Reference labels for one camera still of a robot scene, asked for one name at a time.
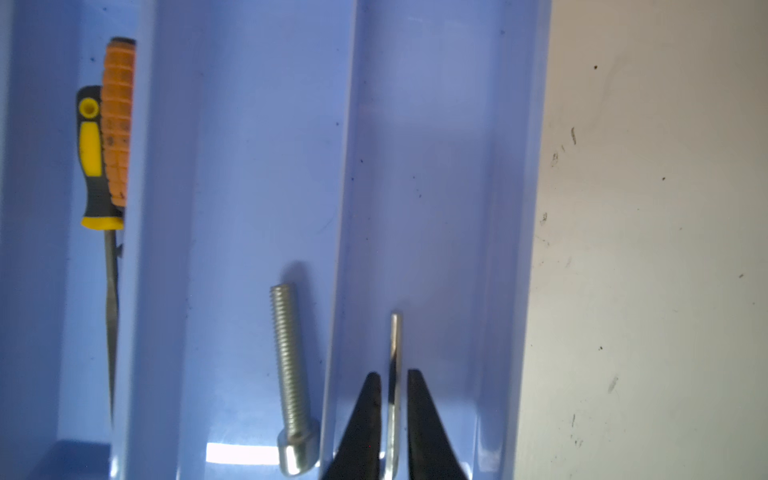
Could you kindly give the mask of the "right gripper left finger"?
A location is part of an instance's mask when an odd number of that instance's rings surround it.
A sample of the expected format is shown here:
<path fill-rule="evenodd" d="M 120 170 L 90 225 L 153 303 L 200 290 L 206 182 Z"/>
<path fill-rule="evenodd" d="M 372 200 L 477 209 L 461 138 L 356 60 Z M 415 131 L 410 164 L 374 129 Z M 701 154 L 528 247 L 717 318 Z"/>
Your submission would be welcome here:
<path fill-rule="evenodd" d="M 339 448 L 323 480 L 377 480 L 380 478 L 382 436 L 381 378 L 370 372 L 362 385 Z"/>

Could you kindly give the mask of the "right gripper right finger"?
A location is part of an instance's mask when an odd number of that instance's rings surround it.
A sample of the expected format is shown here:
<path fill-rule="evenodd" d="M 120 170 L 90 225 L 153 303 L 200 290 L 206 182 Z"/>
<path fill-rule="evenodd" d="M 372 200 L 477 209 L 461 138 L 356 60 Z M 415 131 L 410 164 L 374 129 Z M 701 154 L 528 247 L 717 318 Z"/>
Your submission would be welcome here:
<path fill-rule="evenodd" d="M 418 369 L 409 369 L 407 375 L 407 434 L 411 480 L 467 480 Z"/>

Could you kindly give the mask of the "hex key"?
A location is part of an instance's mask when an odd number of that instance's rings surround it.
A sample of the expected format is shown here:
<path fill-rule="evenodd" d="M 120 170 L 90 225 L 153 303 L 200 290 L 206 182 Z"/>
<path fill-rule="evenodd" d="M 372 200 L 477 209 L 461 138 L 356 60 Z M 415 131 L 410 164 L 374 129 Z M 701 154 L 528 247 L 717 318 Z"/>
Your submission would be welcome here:
<path fill-rule="evenodd" d="M 403 315 L 393 311 L 390 316 L 390 354 L 387 393 L 387 427 L 382 478 L 393 480 L 397 476 L 400 453 L 400 383 L 402 365 Z"/>

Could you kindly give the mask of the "silver socket bit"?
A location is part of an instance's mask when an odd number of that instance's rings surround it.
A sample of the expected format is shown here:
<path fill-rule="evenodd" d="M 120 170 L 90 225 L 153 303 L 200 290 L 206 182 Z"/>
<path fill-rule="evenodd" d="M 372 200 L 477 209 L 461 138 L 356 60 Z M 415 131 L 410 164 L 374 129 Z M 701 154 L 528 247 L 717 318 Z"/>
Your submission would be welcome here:
<path fill-rule="evenodd" d="M 312 470 L 319 460 L 320 425 L 311 412 L 301 323 L 293 285 L 270 288 L 283 430 L 277 437 L 279 465 L 286 477 Z"/>

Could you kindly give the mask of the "white blue plastic toolbox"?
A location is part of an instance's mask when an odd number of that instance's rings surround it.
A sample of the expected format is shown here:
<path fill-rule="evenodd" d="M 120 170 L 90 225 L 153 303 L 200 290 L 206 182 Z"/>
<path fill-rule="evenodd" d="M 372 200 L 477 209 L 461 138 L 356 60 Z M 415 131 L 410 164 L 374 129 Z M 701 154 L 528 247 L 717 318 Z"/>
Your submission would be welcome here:
<path fill-rule="evenodd" d="M 470 479 L 516 477 L 548 1 L 5 1 L 1 475 L 277 479 L 270 288 L 332 462 L 365 377 L 426 379 Z M 136 42 L 109 401 L 76 94 Z"/>

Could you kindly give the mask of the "yellow black handled screwdriver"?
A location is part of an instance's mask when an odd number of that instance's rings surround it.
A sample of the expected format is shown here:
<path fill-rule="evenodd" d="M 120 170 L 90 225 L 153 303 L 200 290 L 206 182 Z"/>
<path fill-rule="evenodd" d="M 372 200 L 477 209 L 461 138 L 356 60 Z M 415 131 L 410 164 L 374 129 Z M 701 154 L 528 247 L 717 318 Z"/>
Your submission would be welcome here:
<path fill-rule="evenodd" d="M 104 236 L 106 262 L 106 341 L 109 401 L 115 398 L 117 341 L 119 326 L 117 232 L 123 227 L 122 213 L 111 200 L 103 160 L 101 87 L 85 86 L 76 94 L 78 160 L 86 186 L 86 206 L 81 225 Z"/>

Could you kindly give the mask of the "orange wooden handled screwdriver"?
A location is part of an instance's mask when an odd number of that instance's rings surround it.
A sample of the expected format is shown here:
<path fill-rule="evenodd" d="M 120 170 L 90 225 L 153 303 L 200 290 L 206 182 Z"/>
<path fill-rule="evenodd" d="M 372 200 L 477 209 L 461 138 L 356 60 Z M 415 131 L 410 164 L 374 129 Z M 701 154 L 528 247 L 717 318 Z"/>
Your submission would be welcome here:
<path fill-rule="evenodd" d="M 101 133 L 112 203 L 127 204 L 136 42 L 115 37 L 106 47 L 101 89 Z"/>

